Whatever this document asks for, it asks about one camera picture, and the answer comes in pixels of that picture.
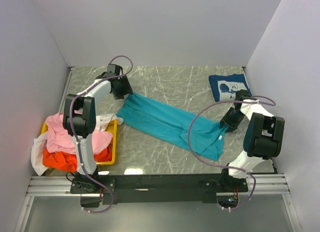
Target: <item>teal garment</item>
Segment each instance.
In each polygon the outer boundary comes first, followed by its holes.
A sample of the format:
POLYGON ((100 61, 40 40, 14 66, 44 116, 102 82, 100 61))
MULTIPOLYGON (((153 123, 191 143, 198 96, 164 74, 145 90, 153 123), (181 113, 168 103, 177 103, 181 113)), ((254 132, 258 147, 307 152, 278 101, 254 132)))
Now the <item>teal garment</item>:
MULTIPOLYGON (((194 113, 134 93, 129 94, 117 116, 138 131, 190 151, 188 129, 194 113)), ((202 116, 196 119, 190 133, 194 152, 214 161, 219 159, 227 130, 219 126, 219 121, 202 116)))

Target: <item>pink towel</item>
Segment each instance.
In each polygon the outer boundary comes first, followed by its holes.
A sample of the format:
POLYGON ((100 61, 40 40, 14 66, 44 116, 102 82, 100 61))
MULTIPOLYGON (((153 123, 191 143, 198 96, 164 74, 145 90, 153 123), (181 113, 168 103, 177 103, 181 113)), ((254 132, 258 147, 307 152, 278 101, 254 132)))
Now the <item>pink towel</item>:
MULTIPOLYGON (((63 127, 63 117, 63 113, 57 113, 46 118, 45 123, 48 126, 48 140, 46 148, 49 153, 62 151, 75 155, 76 148, 71 136, 68 134, 68 131, 63 127)), ((95 129, 92 133, 93 154, 97 155, 107 148, 112 138, 112 133, 95 129)))

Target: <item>yellow laundry basket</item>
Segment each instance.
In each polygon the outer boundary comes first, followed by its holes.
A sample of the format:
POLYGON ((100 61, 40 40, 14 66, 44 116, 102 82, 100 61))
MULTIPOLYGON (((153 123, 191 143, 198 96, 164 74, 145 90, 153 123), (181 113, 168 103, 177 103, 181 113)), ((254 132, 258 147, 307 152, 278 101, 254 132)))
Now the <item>yellow laundry basket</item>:
MULTIPOLYGON (((108 166, 113 165, 116 161, 116 142, 117 142, 117 128, 118 128, 118 120, 115 119, 111 121, 108 126, 106 127, 105 131, 110 132, 113 134, 112 142, 109 144, 109 148, 112 151, 112 159, 111 161, 105 161, 105 162, 96 162, 97 166, 108 166)), ((48 131, 48 126, 46 122, 43 123, 41 134, 48 131)))

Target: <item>pile of clothes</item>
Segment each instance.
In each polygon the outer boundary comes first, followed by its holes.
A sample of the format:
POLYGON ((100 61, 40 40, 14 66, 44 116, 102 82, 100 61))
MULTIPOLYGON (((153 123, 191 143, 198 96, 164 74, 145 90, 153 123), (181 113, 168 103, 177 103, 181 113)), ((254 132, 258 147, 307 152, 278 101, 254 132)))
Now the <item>pile of clothes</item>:
MULTIPOLYGON (((71 136, 63 127, 63 117, 63 113, 49 116, 45 120, 48 131, 33 141, 31 163, 39 176, 48 168, 65 172, 77 171, 76 148, 71 136)), ((109 145, 113 141, 113 134, 106 131, 106 128, 113 120, 117 120, 119 125, 123 123, 123 119, 115 114, 96 117, 96 126, 92 133, 92 149, 94 160, 97 162, 112 160, 112 150, 109 145)))

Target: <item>marble table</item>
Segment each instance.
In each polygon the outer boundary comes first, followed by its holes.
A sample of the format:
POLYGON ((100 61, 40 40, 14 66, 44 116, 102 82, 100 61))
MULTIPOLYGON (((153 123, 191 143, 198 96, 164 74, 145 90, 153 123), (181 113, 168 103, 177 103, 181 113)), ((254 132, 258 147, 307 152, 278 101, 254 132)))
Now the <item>marble table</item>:
MULTIPOLYGON (((66 94, 76 94, 84 90, 105 70, 105 66, 71 68, 72 74, 66 85, 66 94)), ((182 110, 198 113, 215 102, 208 82, 209 75, 241 73, 242 67, 235 66, 136 66, 128 78, 134 92, 182 110)), ((123 100, 114 100, 113 95, 108 94, 96 104, 96 114, 116 114, 122 105, 123 100)), ((219 121, 230 106, 231 104, 219 104, 203 113, 203 116, 219 121)), ((240 154, 248 123, 245 118, 236 131, 225 135, 223 154, 218 161, 211 161, 213 164, 226 165, 240 154)), ((199 174, 219 173, 221 169, 201 163, 187 150, 122 124, 117 131, 115 164, 99 166, 99 171, 108 171, 110 175, 199 174)), ((272 160, 259 164, 253 172, 274 173, 272 160)), ((65 172, 48 170, 46 175, 59 176, 65 175, 65 172)))

